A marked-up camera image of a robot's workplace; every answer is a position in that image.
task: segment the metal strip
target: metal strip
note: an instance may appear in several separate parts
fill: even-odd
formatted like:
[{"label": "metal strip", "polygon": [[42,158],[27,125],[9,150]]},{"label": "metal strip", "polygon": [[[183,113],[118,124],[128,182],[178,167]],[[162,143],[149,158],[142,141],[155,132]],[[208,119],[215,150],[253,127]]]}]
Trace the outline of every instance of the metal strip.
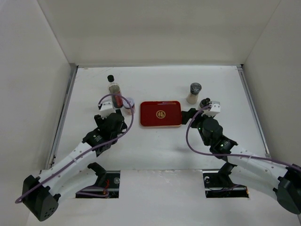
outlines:
[{"label": "metal strip", "polygon": [[44,168],[45,170],[50,169],[52,167],[52,165],[54,164],[54,162],[55,162],[57,148],[58,148],[58,145],[60,143],[61,134],[62,134],[62,131],[63,131],[63,125],[65,123],[67,109],[68,109],[68,106],[69,106],[71,93],[72,93],[73,85],[74,85],[74,82],[75,82],[75,77],[76,77],[78,66],[75,65],[75,64],[70,64],[70,67],[71,67],[71,72],[70,72],[70,77],[69,77],[69,81],[68,81],[68,85],[67,85],[66,94],[65,94],[65,97],[64,97],[61,116],[60,116],[59,123],[58,123],[57,129],[56,129],[55,139],[53,141],[53,145],[52,145],[49,157],[46,161],[46,165],[45,165],[45,168]]},{"label": "metal strip", "polygon": [[252,96],[251,96],[250,90],[248,88],[248,84],[246,82],[246,78],[245,78],[245,74],[244,74],[243,68],[242,67],[237,67],[237,70],[238,70],[241,82],[243,84],[243,87],[244,87],[244,90],[245,90],[245,93],[246,93],[246,97],[248,99],[248,102],[249,102],[249,105],[250,105],[250,108],[251,108],[251,111],[252,111],[252,115],[255,118],[256,123],[257,123],[257,127],[259,129],[259,132],[260,132],[260,135],[261,135],[264,147],[265,147],[266,157],[269,158],[270,157],[269,148],[268,148],[267,142],[265,140],[265,137],[264,137],[264,134],[263,134],[260,122],[259,122],[259,118],[258,118],[256,109],[255,109],[255,106],[254,106],[254,103],[253,103],[253,100],[252,100]]}]

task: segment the white wall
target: white wall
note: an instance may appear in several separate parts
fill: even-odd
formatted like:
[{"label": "white wall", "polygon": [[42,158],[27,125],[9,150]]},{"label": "white wall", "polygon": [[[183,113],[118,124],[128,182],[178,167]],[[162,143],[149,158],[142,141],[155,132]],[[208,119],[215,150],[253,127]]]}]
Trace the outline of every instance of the white wall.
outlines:
[{"label": "white wall", "polygon": [[69,62],[242,64],[280,0],[38,0]]},{"label": "white wall", "polygon": [[301,1],[282,0],[244,71],[274,158],[301,165]]},{"label": "white wall", "polygon": [[0,1],[0,225],[25,225],[14,204],[51,146],[70,74],[36,0]]}]

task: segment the bottle cap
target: bottle cap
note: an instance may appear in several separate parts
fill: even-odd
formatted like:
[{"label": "bottle cap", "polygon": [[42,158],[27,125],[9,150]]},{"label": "bottle cap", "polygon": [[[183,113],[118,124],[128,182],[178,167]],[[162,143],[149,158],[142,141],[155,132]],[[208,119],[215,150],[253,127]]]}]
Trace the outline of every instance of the bottle cap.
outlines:
[{"label": "bottle cap", "polygon": [[109,75],[108,76],[108,81],[109,82],[114,82],[114,76],[113,75]]},{"label": "bottle cap", "polygon": [[[130,102],[131,107],[133,107],[135,105],[134,99],[132,99],[131,97],[127,97],[127,100]],[[130,109],[131,107],[128,105],[128,103],[126,102],[126,100],[122,99],[123,102],[123,106],[126,109]]]},{"label": "bottle cap", "polygon": [[201,84],[194,82],[190,85],[190,93],[197,95],[202,89]]}]

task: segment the circular gold logo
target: circular gold logo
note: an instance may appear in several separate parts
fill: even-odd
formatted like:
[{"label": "circular gold logo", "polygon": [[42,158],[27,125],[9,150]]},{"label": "circular gold logo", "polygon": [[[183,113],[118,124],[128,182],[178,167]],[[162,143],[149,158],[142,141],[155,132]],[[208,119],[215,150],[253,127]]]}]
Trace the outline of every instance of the circular gold logo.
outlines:
[{"label": "circular gold logo", "polygon": [[165,113],[165,111],[159,110],[156,112],[156,116],[158,119],[163,119],[163,118],[165,118],[166,113]]}]

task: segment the plastic container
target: plastic container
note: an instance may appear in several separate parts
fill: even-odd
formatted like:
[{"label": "plastic container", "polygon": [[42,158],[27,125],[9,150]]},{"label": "plastic container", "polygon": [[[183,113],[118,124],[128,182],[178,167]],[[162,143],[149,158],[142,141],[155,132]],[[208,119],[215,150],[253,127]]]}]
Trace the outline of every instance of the plastic container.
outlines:
[{"label": "plastic container", "polygon": [[194,105],[198,101],[198,94],[201,91],[202,86],[201,84],[194,82],[190,85],[190,93],[186,98],[187,102],[191,105]]},{"label": "plastic container", "polygon": [[132,99],[131,97],[127,97],[127,100],[130,102],[131,106],[128,105],[128,103],[125,100],[122,100],[123,101],[123,108],[124,108],[124,111],[125,111],[126,114],[132,115],[131,107],[132,107],[132,109],[135,113],[135,102],[134,102],[134,99]]},{"label": "plastic container", "polygon": [[[109,84],[109,93],[114,93],[114,94],[119,94],[121,95],[121,90],[120,86],[118,83],[114,82],[114,76],[109,75],[108,76],[108,81],[110,82]],[[112,96],[112,103],[115,108],[122,108],[123,106],[123,101],[122,98],[119,96]]]}]

